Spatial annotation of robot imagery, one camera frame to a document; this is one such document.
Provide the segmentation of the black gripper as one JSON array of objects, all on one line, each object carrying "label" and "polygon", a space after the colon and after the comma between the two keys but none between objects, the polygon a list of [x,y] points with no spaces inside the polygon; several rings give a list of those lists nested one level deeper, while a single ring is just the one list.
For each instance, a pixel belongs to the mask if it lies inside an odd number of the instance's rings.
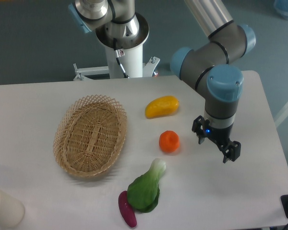
[{"label": "black gripper", "polygon": [[241,143],[231,141],[229,138],[233,125],[226,128],[215,128],[210,126],[209,123],[210,121],[201,115],[193,121],[192,132],[198,137],[198,144],[202,144],[208,138],[223,153],[223,163],[227,161],[234,162],[240,156]]}]

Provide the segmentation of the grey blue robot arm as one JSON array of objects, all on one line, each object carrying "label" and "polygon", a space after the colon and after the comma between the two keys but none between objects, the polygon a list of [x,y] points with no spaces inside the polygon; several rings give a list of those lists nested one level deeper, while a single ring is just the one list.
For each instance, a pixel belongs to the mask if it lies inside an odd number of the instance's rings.
[{"label": "grey blue robot arm", "polygon": [[[205,100],[204,115],[197,117],[193,132],[223,153],[224,161],[240,156],[241,144],[230,140],[243,74],[232,62],[252,50],[252,28],[237,25],[220,0],[188,0],[187,6],[209,43],[193,50],[183,47],[170,61],[171,71]],[[133,0],[74,0],[69,5],[84,31],[95,31],[106,51],[105,70],[112,79],[152,76],[154,68],[143,63],[143,44],[149,35],[146,19],[135,11]]]}]

